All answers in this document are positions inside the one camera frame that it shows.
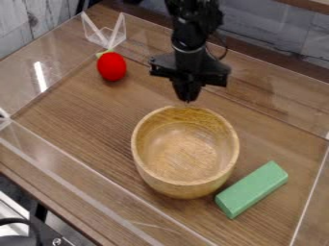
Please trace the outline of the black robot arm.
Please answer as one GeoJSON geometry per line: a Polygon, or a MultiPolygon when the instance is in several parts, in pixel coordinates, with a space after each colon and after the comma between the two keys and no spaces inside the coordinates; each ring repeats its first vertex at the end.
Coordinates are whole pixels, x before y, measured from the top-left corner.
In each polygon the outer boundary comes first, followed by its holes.
{"type": "Polygon", "coordinates": [[[184,102],[198,99],[202,87],[228,86],[232,68],[209,48],[209,36],[224,22],[218,0],[165,0],[173,18],[173,53],[149,59],[150,74],[169,78],[184,102]]]}

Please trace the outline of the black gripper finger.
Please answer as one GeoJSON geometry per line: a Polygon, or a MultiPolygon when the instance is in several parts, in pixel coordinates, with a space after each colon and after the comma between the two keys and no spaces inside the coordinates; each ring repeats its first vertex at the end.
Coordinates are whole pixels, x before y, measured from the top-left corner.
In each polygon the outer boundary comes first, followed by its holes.
{"type": "Polygon", "coordinates": [[[198,99],[202,90],[202,84],[193,82],[188,85],[188,99],[186,102],[194,102],[198,99]]]}
{"type": "Polygon", "coordinates": [[[186,102],[188,101],[188,88],[186,88],[186,82],[181,80],[174,80],[173,81],[173,87],[176,90],[176,93],[178,95],[178,98],[186,102]]]}

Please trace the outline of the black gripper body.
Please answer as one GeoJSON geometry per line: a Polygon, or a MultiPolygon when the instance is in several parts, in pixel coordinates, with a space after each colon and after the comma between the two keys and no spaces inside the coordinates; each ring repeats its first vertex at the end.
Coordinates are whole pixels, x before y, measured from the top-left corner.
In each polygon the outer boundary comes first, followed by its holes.
{"type": "Polygon", "coordinates": [[[228,86],[232,68],[204,47],[200,51],[172,53],[153,56],[149,59],[153,76],[198,82],[210,86],[228,86]]]}

